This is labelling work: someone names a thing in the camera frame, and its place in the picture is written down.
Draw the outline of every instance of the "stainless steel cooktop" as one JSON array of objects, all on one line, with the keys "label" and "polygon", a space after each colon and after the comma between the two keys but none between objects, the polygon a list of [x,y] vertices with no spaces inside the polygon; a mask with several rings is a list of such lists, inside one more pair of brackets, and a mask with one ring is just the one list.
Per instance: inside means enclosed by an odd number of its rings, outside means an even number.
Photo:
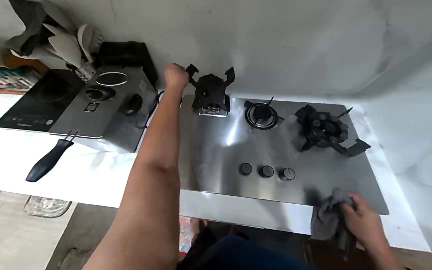
[{"label": "stainless steel cooktop", "polygon": [[[267,100],[231,98],[228,115],[214,117],[193,110],[193,99],[194,95],[184,96],[179,112],[182,189],[319,206],[339,187],[361,193],[378,213],[389,214],[365,153],[346,157],[330,147],[298,150],[306,139],[294,115],[297,110],[310,104],[317,111],[339,115],[344,106],[274,100],[271,107],[284,120],[260,130],[245,119],[244,102]],[[349,115],[340,120],[348,125],[348,139],[341,145],[349,147],[358,138],[356,130]]]}]

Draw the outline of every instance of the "white spatula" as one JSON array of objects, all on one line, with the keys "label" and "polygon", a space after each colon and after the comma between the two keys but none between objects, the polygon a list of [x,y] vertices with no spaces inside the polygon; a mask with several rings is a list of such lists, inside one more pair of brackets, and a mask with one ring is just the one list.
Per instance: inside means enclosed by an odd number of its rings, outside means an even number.
[{"label": "white spatula", "polygon": [[48,40],[57,55],[63,58],[64,61],[77,68],[83,66],[81,51],[78,44],[71,39],[71,36],[68,34],[57,34],[49,37]]}]

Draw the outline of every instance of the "burner ring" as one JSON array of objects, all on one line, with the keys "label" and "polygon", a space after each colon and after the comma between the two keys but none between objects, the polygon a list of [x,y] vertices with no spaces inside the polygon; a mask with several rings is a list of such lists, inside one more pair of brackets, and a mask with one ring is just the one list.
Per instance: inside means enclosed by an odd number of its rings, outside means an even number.
[{"label": "burner ring", "polygon": [[[258,107],[260,107],[261,109],[258,109],[257,112],[259,111],[260,113],[261,111],[263,111],[266,114],[267,112],[269,112],[269,117],[267,117],[267,115],[261,115],[264,116],[264,118],[257,121],[257,119],[254,118],[254,113],[256,108]],[[244,112],[244,118],[250,126],[261,130],[271,129],[278,123],[278,113],[273,107],[266,103],[255,103],[253,106],[246,108],[246,111]]]}]

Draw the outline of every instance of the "blue pants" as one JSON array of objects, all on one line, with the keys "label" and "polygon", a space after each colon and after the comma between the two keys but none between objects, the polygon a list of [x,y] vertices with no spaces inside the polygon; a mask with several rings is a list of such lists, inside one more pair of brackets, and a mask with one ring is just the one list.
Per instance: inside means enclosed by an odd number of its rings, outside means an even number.
[{"label": "blue pants", "polygon": [[239,236],[226,236],[216,241],[209,229],[196,237],[178,270],[311,270],[294,259]]}]

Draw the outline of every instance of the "white countertop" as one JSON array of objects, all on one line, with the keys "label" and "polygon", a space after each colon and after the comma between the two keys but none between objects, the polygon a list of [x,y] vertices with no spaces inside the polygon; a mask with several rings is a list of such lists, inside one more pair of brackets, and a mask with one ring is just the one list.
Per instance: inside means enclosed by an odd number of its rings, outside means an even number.
[{"label": "white countertop", "polygon": [[[270,95],[236,93],[231,97],[270,99]],[[0,95],[0,117],[20,98]],[[275,100],[324,102],[310,98],[275,96]],[[355,106],[349,102],[343,105]],[[409,204],[399,187],[383,150],[371,132],[362,109],[351,111],[359,138],[372,147],[366,155],[372,166],[390,215],[381,216],[393,247],[430,251]],[[32,166],[59,139],[46,133],[0,128],[0,190],[61,200],[118,207],[136,154],[99,152],[81,144],[71,146],[57,165],[40,181],[25,178]],[[181,190],[182,216],[242,224],[253,227],[310,234],[312,206]]]}]

